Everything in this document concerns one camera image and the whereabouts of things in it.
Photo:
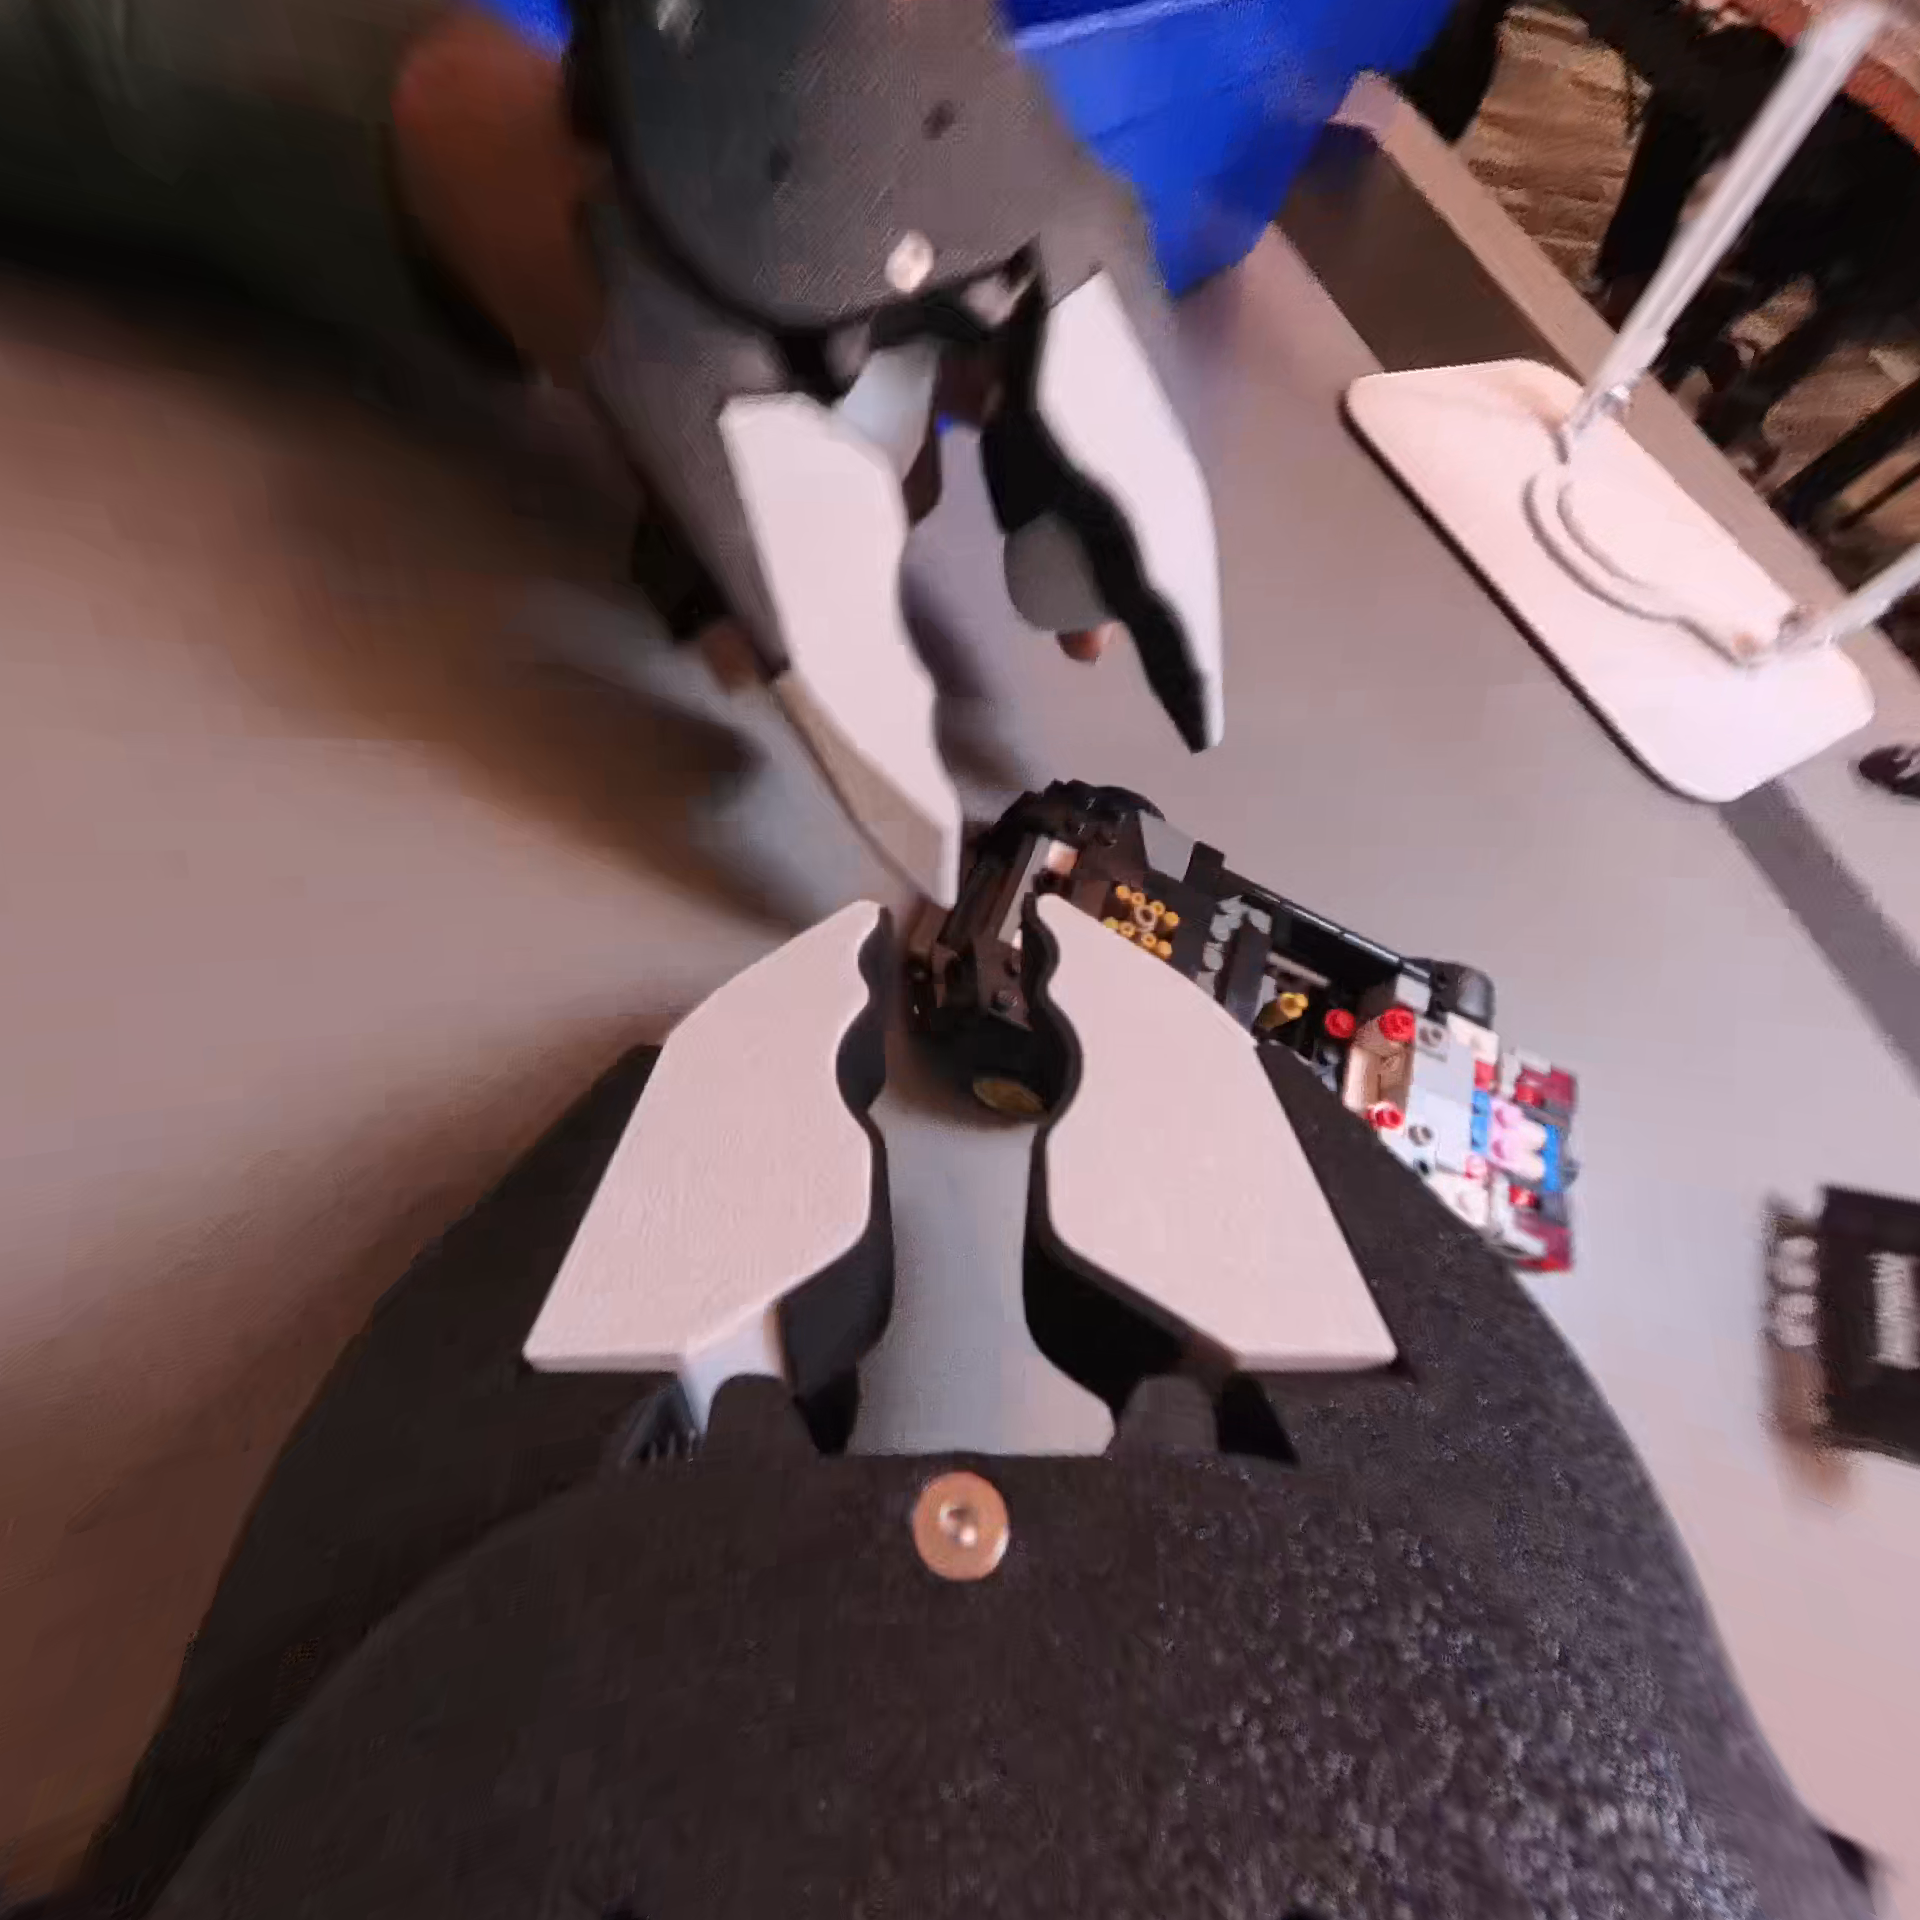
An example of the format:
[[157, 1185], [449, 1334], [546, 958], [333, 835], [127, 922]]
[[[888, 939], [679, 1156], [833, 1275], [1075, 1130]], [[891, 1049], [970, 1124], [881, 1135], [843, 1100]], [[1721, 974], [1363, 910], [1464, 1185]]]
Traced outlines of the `black lego car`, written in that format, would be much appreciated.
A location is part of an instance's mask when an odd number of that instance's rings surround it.
[[1127, 787], [1056, 781], [967, 830], [956, 902], [924, 909], [908, 938], [908, 1020], [972, 1100], [1045, 1113], [1021, 986], [1021, 910], [1043, 893], [1299, 1058], [1515, 1271], [1571, 1271], [1576, 1076], [1499, 1036], [1495, 984], [1230, 871]]

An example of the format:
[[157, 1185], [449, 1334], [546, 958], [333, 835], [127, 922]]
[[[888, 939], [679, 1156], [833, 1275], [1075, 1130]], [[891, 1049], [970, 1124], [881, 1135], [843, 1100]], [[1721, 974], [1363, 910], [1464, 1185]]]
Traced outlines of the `person's left forearm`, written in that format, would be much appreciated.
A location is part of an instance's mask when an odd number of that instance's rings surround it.
[[357, 334], [425, 325], [391, 162], [455, 4], [4, 4], [4, 236], [182, 259]]

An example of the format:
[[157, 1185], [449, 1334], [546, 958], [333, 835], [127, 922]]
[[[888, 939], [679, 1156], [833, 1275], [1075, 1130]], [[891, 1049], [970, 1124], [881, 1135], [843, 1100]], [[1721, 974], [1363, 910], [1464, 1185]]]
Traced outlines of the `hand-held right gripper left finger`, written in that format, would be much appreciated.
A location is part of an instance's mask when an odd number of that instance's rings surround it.
[[696, 1430], [730, 1381], [775, 1377], [846, 1447], [896, 1299], [888, 974], [891, 914], [855, 902], [670, 1032], [523, 1339], [531, 1371], [670, 1377]]

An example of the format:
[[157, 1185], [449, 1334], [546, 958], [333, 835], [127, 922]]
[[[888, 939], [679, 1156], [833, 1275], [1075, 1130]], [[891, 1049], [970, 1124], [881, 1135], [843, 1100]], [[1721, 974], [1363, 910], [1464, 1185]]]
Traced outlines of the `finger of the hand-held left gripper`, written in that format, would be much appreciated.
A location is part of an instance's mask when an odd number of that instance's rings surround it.
[[719, 434], [781, 650], [776, 705], [873, 850], [954, 904], [965, 806], [902, 600], [904, 475], [936, 369], [936, 348], [879, 348], [841, 403], [742, 395]]
[[1043, 634], [1121, 627], [1192, 755], [1226, 735], [1212, 491], [1114, 273], [1030, 285], [995, 329], [981, 468], [1004, 580]]

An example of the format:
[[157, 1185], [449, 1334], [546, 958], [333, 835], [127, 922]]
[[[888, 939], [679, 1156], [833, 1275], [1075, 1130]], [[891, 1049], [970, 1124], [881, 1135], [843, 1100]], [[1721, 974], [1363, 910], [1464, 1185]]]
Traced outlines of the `white monitor stand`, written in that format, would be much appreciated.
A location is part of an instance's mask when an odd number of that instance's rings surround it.
[[1916, 548], [1833, 608], [1789, 598], [1623, 425], [1669, 335], [1732, 259], [1892, 20], [1818, 4], [1596, 371], [1533, 359], [1363, 376], [1346, 417], [1552, 665], [1669, 790], [1732, 803], [1876, 714], [1844, 644], [1916, 589]]

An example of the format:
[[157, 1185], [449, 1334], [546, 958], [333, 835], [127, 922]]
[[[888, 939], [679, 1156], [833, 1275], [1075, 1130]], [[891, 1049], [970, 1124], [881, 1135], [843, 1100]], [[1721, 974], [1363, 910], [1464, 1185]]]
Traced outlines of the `black printed lego panel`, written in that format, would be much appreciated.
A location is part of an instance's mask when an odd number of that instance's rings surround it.
[[1766, 1208], [1766, 1416], [1809, 1466], [1916, 1466], [1916, 1203], [1826, 1187], [1816, 1210]]

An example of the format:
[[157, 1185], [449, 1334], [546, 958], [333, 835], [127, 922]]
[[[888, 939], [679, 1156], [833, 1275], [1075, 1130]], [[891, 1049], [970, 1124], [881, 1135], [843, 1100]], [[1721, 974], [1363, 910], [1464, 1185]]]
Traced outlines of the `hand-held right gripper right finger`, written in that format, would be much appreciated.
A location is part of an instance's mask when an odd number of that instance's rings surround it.
[[1379, 1375], [1398, 1343], [1257, 1041], [1057, 893], [1021, 935], [1048, 1070], [1030, 1334], [1118, 1428], [1182, 1386], [1179, 1435], [1290, 1447], [1274, 1377]]

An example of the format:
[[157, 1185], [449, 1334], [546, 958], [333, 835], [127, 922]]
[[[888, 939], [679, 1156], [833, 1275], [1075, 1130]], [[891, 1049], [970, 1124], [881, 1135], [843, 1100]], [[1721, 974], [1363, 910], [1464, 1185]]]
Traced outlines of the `blue plastic bin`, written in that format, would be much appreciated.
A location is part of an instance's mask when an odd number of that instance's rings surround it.
[[1174, 298], [1237, 268], [1363, 71], [1415, 66], [1454, 4], [1004, 4]]

